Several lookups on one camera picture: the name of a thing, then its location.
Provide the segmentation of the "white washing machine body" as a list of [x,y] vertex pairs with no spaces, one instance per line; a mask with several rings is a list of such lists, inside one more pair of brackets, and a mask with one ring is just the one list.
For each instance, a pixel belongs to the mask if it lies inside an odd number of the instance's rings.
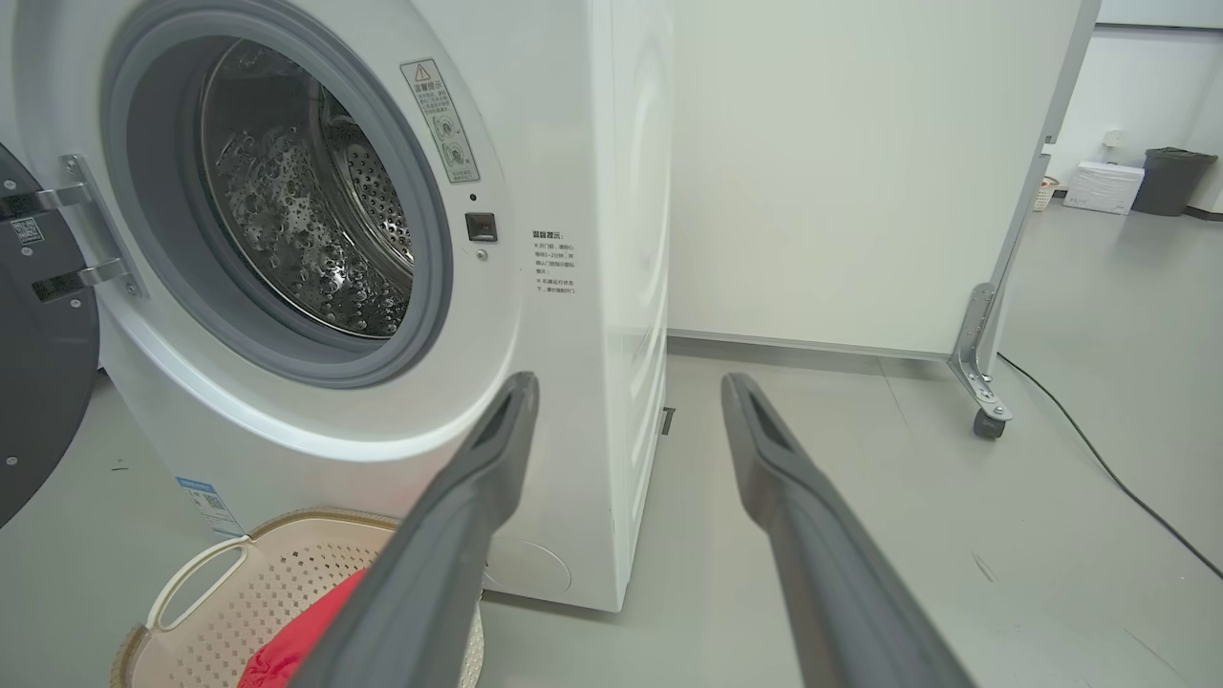
[[[100,367],[175,478],[212,484],[246,534],[279,514],[412,508],[508,376],[539,411],[484,587],[616,613],[667,389],[674,0],[302,0],[371,65],[419,136],[453,243],[442,332],[405,374],[318,389],[248,364],[179,306],[111,187],[108,56],[144,0],[0,0],[0,143],[44,188],[78,153],[148,296],[95,288]],[[450,183],[400,65],[433,57],[478,165]],[[464,214],[495,214],[472,243]],[[576,244],[577,293],[538,293],[533,230]]]

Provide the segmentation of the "stainless steel washing machine drum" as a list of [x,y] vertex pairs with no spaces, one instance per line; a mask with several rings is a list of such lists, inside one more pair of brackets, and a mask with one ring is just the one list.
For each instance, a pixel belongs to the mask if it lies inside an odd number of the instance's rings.
[[397,334],[415,288],[411,230],[338,97],[291,57],[237,40],[205,75],[198,127],[212,205],[254,277],[328,330]]

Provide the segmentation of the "white partition panel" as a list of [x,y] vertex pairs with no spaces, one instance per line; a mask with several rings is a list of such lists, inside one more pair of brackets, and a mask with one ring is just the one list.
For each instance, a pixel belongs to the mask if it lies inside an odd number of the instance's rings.
[[669,332],[951,356],[1099,0],[678,0]]

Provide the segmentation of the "black caster with metal bracket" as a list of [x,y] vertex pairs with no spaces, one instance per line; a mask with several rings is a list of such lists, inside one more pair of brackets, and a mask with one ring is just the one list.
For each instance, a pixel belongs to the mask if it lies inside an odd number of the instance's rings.
[[948,365],[978,404],[974,417],[974,435],[987,441],[1000,439],[1011,411],[992,387],[992,378],[981,367],[981,343],[989,325],[998,288],[996,284],[978,284],[974,288]]

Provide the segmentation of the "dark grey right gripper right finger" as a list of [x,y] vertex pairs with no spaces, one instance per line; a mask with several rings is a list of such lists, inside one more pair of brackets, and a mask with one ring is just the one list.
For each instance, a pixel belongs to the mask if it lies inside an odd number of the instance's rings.
[[740,501],[777,562],[805,688],[976,688],[759,382],[722,378],[722,418]]

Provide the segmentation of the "metal door hinge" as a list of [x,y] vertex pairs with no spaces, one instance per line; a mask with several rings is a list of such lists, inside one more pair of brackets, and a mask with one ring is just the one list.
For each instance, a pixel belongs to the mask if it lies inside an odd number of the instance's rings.
[[103,200],[95,174],[83,154],[60,156],[67,183],[44,188],[31,170],[0,143],[0,224],[13,229],[20,247],[31,254],[35,244],[50,238],[50,218],[64,218],[64,209],[78,218],[82,240],[75,240],[82,253],[95,258],[79,270],[79,284],[95,287],[115,282],[131,299],[148,296],[132,252],[117,231],[117,222]]

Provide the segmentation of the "white storage box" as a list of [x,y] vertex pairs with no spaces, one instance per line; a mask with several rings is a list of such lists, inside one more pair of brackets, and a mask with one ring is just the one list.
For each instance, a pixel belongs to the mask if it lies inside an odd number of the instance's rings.
[[1128,215],[1144,185],[1144,167],[1113,163],[1079,163],[1066,183],[1064,205],[1088,211]]

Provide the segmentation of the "blue energy label sticker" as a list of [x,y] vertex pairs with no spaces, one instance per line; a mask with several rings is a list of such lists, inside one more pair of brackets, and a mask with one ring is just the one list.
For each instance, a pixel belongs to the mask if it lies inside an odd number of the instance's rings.
[[201,512],[202,518],[212,532],[220,536],[245,536],[245,528],[238,524],[231,510],[220,499],[216,489],[212,484],[194,481],[186,478],[176,478],[180,488],[188,496],[190,501]]

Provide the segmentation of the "warning sticker with triangle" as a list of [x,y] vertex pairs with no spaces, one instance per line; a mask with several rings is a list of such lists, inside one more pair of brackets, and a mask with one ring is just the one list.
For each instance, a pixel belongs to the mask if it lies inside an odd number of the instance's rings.
[[449,87],[433,57],[400,65],[426,117],[450,183],[479,182],[481,175],[468,136],[459,117]]

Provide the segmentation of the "black trash bin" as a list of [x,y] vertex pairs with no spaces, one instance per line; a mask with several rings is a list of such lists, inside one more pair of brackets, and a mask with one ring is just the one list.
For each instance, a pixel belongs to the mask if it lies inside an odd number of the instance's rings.
[[1192,193],[1218,160],[1217,154],[1185,152],[1177,147],[1146,149],[1144,183],[1131,209],[1161,218],[1181,215]]

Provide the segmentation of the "cream plastic laundry basket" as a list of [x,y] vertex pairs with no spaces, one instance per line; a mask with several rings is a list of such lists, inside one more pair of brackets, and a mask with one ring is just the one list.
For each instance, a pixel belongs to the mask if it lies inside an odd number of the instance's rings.
[[[249,657],[355,571],[371,569],[405,517],[318,506],[197,554],[119,649],[110,687],[237,688]],[[475,688],[482,664],[477,610],[461,688]]]

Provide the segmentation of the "red jersey garment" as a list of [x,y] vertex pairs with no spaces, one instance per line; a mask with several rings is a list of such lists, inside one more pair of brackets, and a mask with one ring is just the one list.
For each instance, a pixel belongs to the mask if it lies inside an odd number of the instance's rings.
[[287,688],[366,573],[367,568],[355,571],[272,637],[249,657],[237,688]]

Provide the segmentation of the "round glass washing machine door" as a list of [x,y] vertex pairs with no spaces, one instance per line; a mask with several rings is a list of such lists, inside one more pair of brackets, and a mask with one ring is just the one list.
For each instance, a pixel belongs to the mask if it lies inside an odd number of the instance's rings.
[[0,528],[56,470],[83,422],[97,378],[95,288],[62,213],[0,143]]

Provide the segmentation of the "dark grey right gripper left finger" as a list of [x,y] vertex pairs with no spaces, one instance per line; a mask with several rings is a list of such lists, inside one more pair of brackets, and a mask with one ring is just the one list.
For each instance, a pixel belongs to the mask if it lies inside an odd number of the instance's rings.
[[291,688],[461,688],[486,554],[521,501],[538,411],[533,371],[508,376]]

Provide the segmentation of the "grey printed text label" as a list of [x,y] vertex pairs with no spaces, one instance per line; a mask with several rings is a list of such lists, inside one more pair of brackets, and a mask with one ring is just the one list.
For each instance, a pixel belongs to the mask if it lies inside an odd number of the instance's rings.
[[531,240],[533,284],[538,293],[570,297],[577,293],[576,244],[560,231],[533,230]]

